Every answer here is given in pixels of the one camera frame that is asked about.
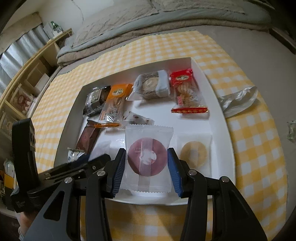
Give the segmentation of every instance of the metal screw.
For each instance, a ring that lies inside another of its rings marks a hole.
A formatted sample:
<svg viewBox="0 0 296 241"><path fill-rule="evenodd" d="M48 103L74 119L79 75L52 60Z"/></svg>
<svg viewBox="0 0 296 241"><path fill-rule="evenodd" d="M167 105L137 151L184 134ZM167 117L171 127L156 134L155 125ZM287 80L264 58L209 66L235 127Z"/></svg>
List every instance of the metal screw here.
<svg viewBox="0 0 296 241"><path fill-rule="evenodd" d="M195 175L197 174L197 171L194 170L194 169L190 169L190 170L188 171L188 174L189 174L190 176L195 176Z"/></svg>
<svg viewBox="0 0 296 241"><path fill-rule="evenodd" d="M71 177L66 177L64 181L65 181L65 183L70 183L70 182L72 182L72 180L73 179Z"/></svg>
<svg viewBox="0 0 296 241"><path fill-rule="evenodd" d="M229 178L228 178L228 177L225 177L225 176L221 177L221 180L222 180L222 182L224 182L224 183L229 182Z"/></svg>
<svg viewBox="0 0 296 241"><path fill-rule="evenodd" d="M105 171L104 170L99 170L96 174L101 177L101 176L104 176L105 175Z"/></svg>

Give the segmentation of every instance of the white tray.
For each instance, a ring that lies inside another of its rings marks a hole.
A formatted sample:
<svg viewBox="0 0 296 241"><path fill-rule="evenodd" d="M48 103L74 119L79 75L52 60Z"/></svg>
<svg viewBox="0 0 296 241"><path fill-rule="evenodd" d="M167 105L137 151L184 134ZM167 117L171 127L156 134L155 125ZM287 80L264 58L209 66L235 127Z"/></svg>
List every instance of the white tray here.
<svg viewBox="0 0 296 241"><path fill-rule="evenodd" d="M67 161L67 147L75 148L87 118L83 118L82 112L87 94L95 86L104 87L120 83L133 83L139 74L165 69L168 71L179 71L183 69L193 69L193 75L209 108L209 113L204 115L181 115L171 113L171 108L175 105L174 101L168 98L145 101L129 101L126 108L139 115L152 118L155 125L171 126L174 134L170 147L177 150L176 136L181 133L210 133L212 134L212 144L210 147L211 156L211 175L212 178L219 179L227 176L235 184L235 160L227 124L217 100L217 97L202 70L191 58L179 58L166 61L154 62L128 69L108 77L97 80L84 86L77 96L77 99L70 111L65 128L57 148L55 166ZM105 141L111 141L110 156L114 159L119 148L125 148L125 131L109 128L103 130L94 146L94 149ZM173 185L172 191L168 194L163 193L131 193L128 190L120 189L114 201L132 204L164 204L182 205L187 204L188 199L180 199L175 193Z"/></svg>

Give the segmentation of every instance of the pink round cookie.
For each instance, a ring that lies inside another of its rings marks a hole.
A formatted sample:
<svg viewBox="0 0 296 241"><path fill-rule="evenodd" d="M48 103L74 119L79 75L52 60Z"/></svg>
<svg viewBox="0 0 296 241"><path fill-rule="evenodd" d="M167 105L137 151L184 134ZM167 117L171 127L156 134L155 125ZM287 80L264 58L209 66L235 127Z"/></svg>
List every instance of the pink round cookie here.
<svg viewBox="0 0 296 241"><path fill-rule="evenodd" d="M142 146L151 146L151 149L143 149ZM142 154L142 166L140 169L140 156ZM132 170L142 176L154 176L160 173L168 163L166 148L156 139L142 138L135 141L128 151L128 163Z"/></svg>

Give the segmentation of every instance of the plastic bag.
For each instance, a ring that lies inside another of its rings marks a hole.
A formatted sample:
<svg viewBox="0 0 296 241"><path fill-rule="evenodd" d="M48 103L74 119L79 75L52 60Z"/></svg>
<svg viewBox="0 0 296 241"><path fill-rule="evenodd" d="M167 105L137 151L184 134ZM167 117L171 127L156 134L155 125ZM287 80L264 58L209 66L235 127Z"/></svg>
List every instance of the plastic bag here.
<svg viewBox="0 0 296 241"><path fill-rule="evenodd" d="M93 116L101 113L110 90L111 86L93 88L93 91L87 95L83 115Z"/></svg>
<svg viewBox="0 0 296 241"><path fill-rule="evenodd" d="M126 163L121 189L141 192L170 192L167 149L172 127L128 125Z"/></svg>
<svg viewBox="0 0 296 241"><path fill-rule="evenodd" d="M131 92L131 84L114 85L100 114L100 121L119 122L122 120L123 106L126 97Z"/></svg>
<svg viewBox="0 0 296 241"><path fill-rule="evenodd" d="M218 98L225 118L234 116L249 108L258 95L256 86L244 88L241 91Z"/></svg>
<svg viewBox="0 0 296 241"><path fill-rule="evenodd" d="M176 105L171 110L172 113L192 114L208 112L201 92L193 79L192 69L171 73L170 81L176 100Z"/></svg>
<svg viewBox="0 0 296 241"><path fill-rule="evenodd" d="M168 74L165 70L140 74L134 82L130 100L157 99L170 95Z"/></svg>
<svg viewBox="0 0 296 241"><path fill-rule="evenodd" d="M177 135L178 157L186 161L190 169L199 171L205 177L211 177L211 140L211 134Z"/></svg>
<svg viewBox="0 0 296 241"><path fill-rule="evenodd" d="M137 125L153 125L154 120L150 118L143 117L131 111L126 111L123 114L122 121L120 122L119 128L125 128L129 124L137 124Z"/></svg>

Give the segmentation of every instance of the green glass bottle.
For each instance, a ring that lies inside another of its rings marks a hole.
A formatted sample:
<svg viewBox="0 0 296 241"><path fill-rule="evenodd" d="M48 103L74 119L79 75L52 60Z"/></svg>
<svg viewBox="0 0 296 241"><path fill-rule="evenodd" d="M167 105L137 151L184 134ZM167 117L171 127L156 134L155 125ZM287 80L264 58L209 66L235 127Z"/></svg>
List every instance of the green glass bottle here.
<svg viewBox="0 0 296 241"><path fill-rule="evenodd" d="M58 27L58 25L54 21L51 21L50 23L52 24L53 30L55 30Z"/></svg>

